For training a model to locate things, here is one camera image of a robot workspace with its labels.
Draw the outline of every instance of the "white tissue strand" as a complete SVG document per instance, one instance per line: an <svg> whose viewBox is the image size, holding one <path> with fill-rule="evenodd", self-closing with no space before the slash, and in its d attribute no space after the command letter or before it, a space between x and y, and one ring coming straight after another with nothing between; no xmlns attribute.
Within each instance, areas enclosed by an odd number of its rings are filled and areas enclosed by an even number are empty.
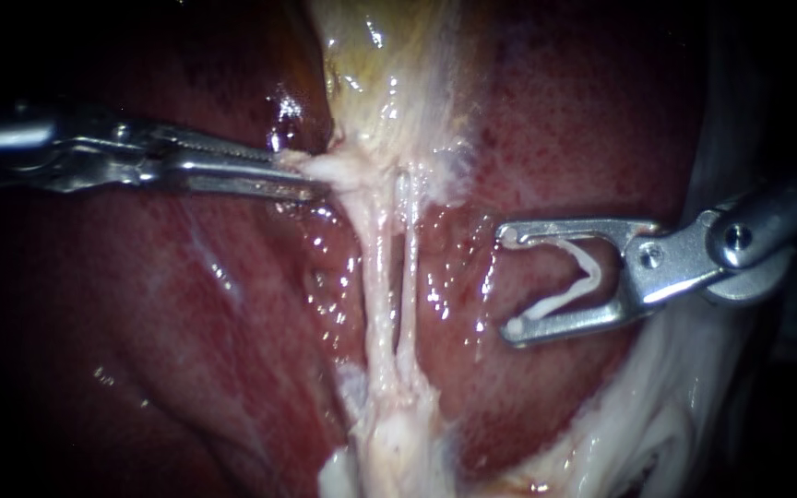
<svg viewBox="0 0 797 498"><path fill-rule="evenodd" d="M554 296L547 296L534 303L533 306L522 312L520 316L514 316L510 318L506 323L506 330L509 334L517 335L522 332L522 316L529 320L539 320L547 314L550 314L561 308L565 304L572 302L576 298L585 296L586 294L596 290L601 283L601 267L599 266L599 263L583 249L580 249L576 245L564 239L554 239L549 237L540 239L537 241L537 243L547 243L565 250L565 252L572 255L574 259L576 259L580 269L586 273L586 277L575 281L565 292L556 294ZM509 247L512 249L528 249L530 248L530 245L510 245Z"/></svg>
<svg viewBox="0 0 797 498"><path fill-rule="evenodd" d="M750 326L750 314L698 296L671 302L645 325L628 361L548 452L473 495L539 488L555 496L609 497L630 482L641 483L643 498L678 495L731 378L745 338L738 332ZM698 353L705 349L710 354Z"/></svg>

